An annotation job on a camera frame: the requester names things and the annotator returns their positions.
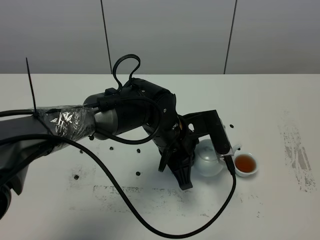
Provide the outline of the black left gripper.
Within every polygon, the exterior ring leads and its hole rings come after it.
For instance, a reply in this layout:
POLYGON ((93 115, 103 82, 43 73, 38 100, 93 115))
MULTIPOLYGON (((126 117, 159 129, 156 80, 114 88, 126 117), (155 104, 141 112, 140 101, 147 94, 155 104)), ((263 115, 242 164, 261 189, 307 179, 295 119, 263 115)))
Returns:
POLYGON ((158 171, 163 172, 169 167, 181 190, 193 187, 191 168, 195 163, 194 151, 199 140, 189 125, 195 125, 199 117, 199 113, 165 113, 160 129, 153 139, 161 155, 158 171))

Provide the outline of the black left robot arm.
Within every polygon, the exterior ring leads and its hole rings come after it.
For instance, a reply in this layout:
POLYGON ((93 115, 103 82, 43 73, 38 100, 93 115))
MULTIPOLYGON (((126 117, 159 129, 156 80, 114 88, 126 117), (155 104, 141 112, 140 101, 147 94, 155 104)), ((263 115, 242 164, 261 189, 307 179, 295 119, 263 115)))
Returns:
POLYGON ((199 140, 186 116, 176 111, 169 90, 130 77, 117 88, 89 96, 82 105, 6 110, 0 114, 0 214, 12 192, 23 190, 29 164, 89 137, 128 145, 153 141, 161 155, 159 171, 169 168, 179 187, 192 187, 191 167, 199 140))

